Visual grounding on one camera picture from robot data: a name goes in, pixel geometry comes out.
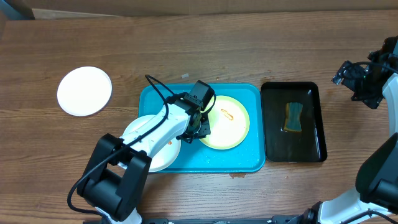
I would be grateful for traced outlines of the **yellow-green plate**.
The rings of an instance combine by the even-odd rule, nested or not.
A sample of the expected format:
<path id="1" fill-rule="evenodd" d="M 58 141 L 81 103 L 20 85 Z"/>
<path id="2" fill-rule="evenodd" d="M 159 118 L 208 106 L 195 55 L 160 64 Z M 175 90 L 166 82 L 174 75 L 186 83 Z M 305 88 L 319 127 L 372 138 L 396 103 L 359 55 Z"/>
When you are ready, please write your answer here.
<path id="1" fill-rule="evenodd" d="M 200 141 L 217 150 L 232 149 L 246 138 L 250 120 L 246 108 L 230 96 L 217 96 L 210 105 L 214 107 L 208 113 L 211 133 Z"/>

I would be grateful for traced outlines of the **yellow green sponge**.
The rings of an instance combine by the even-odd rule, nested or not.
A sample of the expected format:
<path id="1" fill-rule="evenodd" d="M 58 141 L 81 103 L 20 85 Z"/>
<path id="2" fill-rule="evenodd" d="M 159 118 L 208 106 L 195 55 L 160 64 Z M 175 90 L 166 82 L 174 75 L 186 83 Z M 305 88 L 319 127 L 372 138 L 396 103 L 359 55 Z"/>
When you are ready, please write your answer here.
<path id="1" fill-rule="evenodd" d="M 293 133 L 302 132 L 302 125 L 300 122 L 302 108 L 303 105 L 298 102 L 290 102 L 285 105 L 284 131 Z"/>

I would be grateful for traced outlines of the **white plate with stain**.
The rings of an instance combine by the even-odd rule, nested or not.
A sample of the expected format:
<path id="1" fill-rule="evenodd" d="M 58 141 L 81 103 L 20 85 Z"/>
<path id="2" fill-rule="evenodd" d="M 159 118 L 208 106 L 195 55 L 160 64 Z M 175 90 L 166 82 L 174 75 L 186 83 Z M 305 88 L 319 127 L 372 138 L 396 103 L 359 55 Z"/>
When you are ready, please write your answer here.
<path id="1" fill-rule="evenodd" d="M 113 86 L 106 72 L 97 67 L 79 67 L 61 80 L 57 101 L 64 112 L 89 116 L 103 109 L 111 98 Z"/>

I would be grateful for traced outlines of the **white plate near arm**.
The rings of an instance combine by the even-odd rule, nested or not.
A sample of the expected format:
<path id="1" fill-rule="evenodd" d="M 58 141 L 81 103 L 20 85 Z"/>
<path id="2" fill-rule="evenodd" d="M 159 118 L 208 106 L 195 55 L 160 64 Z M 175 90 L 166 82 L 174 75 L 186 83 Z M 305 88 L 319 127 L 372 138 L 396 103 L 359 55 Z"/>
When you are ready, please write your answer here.
<path id="1" fill-rule="evenodd" d="M 152 119 L 155 115 L 145 115 L 139 117 L 132 121 L 127 128 L 124 130 L 123 134 L 128 134 L 130 132 L 135 131 L 140 128 L 150 119 Z M 170 166 L 174 160 L 176 160 L 180 149 L 181 149 L 181 140 L 177 140 L 176 138 L 169 141 L 153 158 L 151 161 L 151 165 L 149 168 L 149 172 L 158 172 L 160 170 L 164 170 L 168 166 Z"/>

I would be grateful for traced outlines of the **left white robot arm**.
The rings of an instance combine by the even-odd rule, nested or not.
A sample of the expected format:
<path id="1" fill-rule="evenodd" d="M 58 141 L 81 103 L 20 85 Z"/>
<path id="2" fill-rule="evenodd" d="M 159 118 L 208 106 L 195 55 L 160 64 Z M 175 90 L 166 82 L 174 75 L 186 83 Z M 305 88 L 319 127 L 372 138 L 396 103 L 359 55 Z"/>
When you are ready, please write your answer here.
<path id="1" fill-rule="evenodd" d="M 140 128 L 97 142 L 82 177 L 71 188 L 106 223 L 140 223 L 136 207 L 153 157 L 173 139 L 192 142 L 210 133 L 207 106 L 212 97 L 169 96 L 157 115 Z"/>

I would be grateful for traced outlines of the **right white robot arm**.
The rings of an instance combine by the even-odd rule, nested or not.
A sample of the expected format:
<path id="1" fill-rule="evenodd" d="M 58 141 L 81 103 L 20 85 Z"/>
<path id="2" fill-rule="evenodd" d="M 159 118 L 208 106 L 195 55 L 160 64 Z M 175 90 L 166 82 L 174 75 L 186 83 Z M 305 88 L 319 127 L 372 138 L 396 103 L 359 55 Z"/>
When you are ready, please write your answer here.
<path id="1" fill-rule="evenodd" d="M 289 223 L 361 223 L 397 213 L 397 37 L 384 40 L 365 62 L 345 61 L 332 79 L 349 88 L 353 101 L 375 109 L 385 100 L 389 139 L 360 167 L 354 188 L 333 200 L 317 202 Z"/>

